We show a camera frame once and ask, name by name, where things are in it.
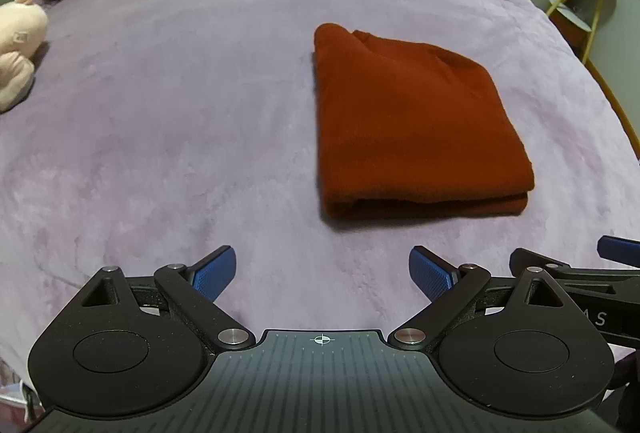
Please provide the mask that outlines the pink plush toy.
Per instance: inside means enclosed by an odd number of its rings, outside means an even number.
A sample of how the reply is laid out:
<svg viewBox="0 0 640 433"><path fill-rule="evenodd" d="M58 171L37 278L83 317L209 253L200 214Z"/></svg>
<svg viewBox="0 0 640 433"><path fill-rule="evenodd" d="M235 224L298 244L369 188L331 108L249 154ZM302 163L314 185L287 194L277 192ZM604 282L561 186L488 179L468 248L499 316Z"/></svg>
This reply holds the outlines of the pink plush toy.
<svg viewBox="0 0 640 433"><path fill-rule="evenodd" d="M47 35L48 16L35 0L12 0L1 6L0 110L24 100L35 80L32 57Z"/></svg>

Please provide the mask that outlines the purple bed sheet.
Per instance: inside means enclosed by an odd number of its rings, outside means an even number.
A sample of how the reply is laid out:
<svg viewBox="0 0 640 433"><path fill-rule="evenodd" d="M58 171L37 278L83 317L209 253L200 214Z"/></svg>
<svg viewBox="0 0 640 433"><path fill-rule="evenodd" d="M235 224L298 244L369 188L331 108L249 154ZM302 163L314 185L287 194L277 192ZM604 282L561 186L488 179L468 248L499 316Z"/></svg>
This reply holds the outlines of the purple bed sheet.
<svg viewBox="0 0 640 433"><path fill-rule="evenodd" d="M408 255L508 271L516 248L597 266L639 234L639 165L596 81L529 0L61 0L32 93L1 118L1 356L102 266L130 276L221 245L220 306L255 333L396 328ZM533 162L523 214L331 223L320 212L312 37L335 22L482 64Z"/></svg>

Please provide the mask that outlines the red knit sweater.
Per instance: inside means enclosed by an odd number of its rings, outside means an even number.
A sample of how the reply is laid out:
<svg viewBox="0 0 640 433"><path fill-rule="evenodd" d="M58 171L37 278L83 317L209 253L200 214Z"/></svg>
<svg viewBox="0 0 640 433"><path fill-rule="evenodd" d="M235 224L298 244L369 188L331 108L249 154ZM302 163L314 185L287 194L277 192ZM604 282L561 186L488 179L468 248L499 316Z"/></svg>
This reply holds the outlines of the red knit sweater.
<svg viewBox="0 0 640 433"><path fill-rule="evenodd" d="M518 215L532 162L488 71L426 43L314 32L321 203L331 219Z"/></svg>

